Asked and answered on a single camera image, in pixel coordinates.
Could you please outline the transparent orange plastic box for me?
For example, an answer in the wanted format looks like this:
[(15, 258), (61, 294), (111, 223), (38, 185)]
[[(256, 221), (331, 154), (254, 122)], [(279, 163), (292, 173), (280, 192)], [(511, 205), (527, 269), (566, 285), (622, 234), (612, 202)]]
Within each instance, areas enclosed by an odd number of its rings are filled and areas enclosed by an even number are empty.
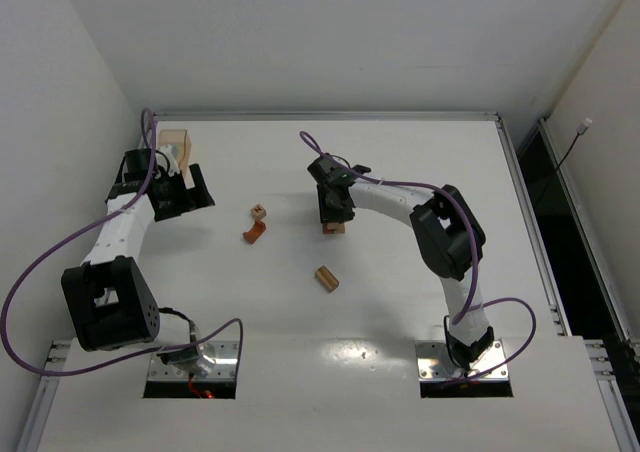
[(178, 168), (187, 186), (193, 184), (189, 166), (191, 165), (192, 142), (187, 129), (164, 129), (160, 131), (159, 146), (170, 146)]

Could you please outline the ribbed light wooden block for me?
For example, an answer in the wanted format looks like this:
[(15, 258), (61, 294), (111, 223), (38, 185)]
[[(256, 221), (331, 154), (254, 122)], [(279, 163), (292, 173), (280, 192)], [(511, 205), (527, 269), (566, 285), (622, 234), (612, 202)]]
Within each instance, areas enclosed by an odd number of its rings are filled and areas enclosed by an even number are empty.
[(319, 267), (315, 271), (314, 276), (329, 293), (335, 291), (340, 285), (339, 280), (326, 266)]

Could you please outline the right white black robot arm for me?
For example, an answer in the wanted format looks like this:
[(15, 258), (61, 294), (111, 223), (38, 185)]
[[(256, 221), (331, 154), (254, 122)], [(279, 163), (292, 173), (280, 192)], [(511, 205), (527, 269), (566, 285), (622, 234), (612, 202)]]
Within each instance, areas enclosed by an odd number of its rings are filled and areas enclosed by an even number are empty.
[(369, 171), (353, 171), (327, 157), (308, 167), (316, 182), (320, 221), (344, 224), (358, 209), (377, 212), (409, 226), (427, 268), (440, 278), (449, 325), (445, 333), (450, 358), (468, 371), (494, 340), (483, 311), (479, 261), (486, 236), (455, 187), (437, 191), (367, 181)]

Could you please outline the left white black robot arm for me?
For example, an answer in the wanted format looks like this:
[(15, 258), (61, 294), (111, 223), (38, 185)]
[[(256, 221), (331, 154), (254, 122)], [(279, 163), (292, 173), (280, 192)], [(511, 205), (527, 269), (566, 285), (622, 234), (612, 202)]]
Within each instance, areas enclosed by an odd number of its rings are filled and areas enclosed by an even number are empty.
[(107, 196), (109, 214), (96, 244), (81, 265), (63, 272), (61, 285), (80, 346), (89, 352), (153, 342), (161, 331), (159, 307), (137, 264), (149, 225), (213, 206), (197, 164), (189, 166), (193, 186), (186, 186), (179, 149), (164, 145), (142, 196), (150, 151), (130, 150), (123, 171)]

